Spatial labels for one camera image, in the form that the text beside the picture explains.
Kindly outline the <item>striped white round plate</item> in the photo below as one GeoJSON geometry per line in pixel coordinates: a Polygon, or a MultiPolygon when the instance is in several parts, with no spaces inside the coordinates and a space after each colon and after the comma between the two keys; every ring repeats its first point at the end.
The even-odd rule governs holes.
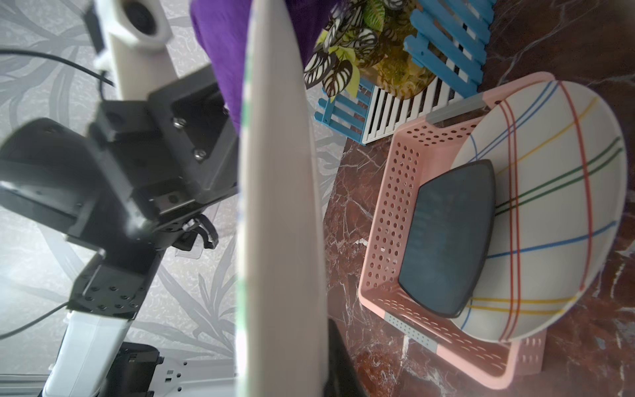
{"type": "Polygon", "coordinates": [[[481,341],[517,341],[557,322],[603,268],[626,199],[623,133],[593,90],[542,82],[499,101],[454,163],[478,160],[494,168],[494,226],[455,324],[481,341]]]}

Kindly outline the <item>colourful mosaic round plate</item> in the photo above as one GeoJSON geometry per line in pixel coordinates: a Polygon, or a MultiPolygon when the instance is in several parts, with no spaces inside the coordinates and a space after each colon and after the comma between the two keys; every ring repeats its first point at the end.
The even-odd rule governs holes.
{"type": "Polygon", "coordinates": [[[322,214],[303,69],[286,3],[255,1],[238,178],[241,396],[320,396],[328,379],[322,214]]]}

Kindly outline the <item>dark teal square plate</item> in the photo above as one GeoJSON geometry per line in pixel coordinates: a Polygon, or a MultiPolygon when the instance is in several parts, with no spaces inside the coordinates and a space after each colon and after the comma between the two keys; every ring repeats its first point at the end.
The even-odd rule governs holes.
{"type": "Polygon", "coordinates": [[[427,311],[454,319],[466,307],[486,261],[495,195],[490,160],[458,166],[419,188],[399,284],[427,311]]]}

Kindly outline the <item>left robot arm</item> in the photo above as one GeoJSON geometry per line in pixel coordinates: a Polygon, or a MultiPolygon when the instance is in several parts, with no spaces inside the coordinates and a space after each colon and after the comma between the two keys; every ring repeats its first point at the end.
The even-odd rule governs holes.
{"type": "Polygon", "coordinates": [[[146,99],[103,100],[85,134],[38,118],[3,142],[3,208],[94,251],[42,395],[150,395],[159,354],[124,338],[169,248],[218,246],[205,211],[237,192],[238,147],[208,67],[146,99]]]}

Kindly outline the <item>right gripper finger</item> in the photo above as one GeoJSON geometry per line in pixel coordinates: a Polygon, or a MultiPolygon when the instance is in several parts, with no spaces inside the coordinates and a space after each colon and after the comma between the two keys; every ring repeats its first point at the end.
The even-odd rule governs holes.
{"type": "Polygon", "coordinates": [[[325,397],[366,397],[334,320],[328,320],[328,379],[325,397]]]}

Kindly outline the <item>purple cloth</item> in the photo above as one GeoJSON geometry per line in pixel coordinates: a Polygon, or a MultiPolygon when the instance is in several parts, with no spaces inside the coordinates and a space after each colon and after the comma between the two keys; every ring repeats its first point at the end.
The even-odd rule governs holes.
{"type": "MultiPolygon", "coordinates": [[[[302,62],[306,65],[338,2],[305,0],[288,1],[286,5],[302,62]]],[[[194,0],[190,3],[195,36],[211,61],[229,117],[238,132],[250,12],[251,0],[194,0]]]]}

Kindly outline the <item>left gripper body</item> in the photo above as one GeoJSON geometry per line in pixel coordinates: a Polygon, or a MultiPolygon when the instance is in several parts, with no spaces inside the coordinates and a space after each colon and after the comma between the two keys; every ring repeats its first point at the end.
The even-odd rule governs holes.
{"type": "Polygon", "coordinates": [[[89,150],[123,211],[129,238],[218,246],[204,211],[237,192],[239,138],[218,81],[203,67],[145,100],[104,100],[89,150]]]}

